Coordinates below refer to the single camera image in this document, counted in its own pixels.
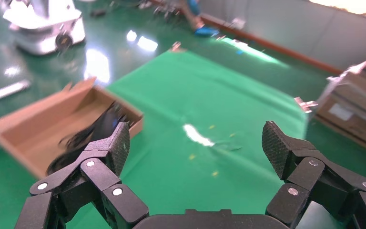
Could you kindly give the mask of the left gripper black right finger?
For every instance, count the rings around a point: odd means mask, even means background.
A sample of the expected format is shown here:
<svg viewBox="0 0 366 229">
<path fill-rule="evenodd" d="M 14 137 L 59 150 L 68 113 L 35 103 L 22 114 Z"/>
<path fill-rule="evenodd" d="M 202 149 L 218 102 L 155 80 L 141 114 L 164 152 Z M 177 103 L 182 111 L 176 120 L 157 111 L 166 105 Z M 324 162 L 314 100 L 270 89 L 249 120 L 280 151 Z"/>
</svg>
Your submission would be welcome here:
<svg viewBox="0 0 366 229">
<path fill-rule="evenodd" d="M 309 141 L 287 136 L 273 121 L 263 126 L 262 148 L 284 182 L 267 215 L 294 229 L 315 202 L 348 229 L 366 229 L 366 177 L 330 161 Z"/>
</svg>

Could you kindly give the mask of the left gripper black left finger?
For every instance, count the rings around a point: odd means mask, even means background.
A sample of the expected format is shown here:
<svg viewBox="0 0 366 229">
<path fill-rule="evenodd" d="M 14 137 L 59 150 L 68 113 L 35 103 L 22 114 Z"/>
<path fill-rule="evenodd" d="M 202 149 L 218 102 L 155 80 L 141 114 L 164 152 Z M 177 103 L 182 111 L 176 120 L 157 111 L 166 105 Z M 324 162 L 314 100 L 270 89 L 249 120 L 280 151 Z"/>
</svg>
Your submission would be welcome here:
<svg viewBox="0 0 366 229">
<path fill-rule="evenodd" d="M 126 122 L 108 138 L 91 142 L 74 162 L 30 188 L 15 228 L 64 229 L 89 203 L 111 228 L 134 228 L 149 209 L 119 178 L 129 146 Z"/>
</svg>

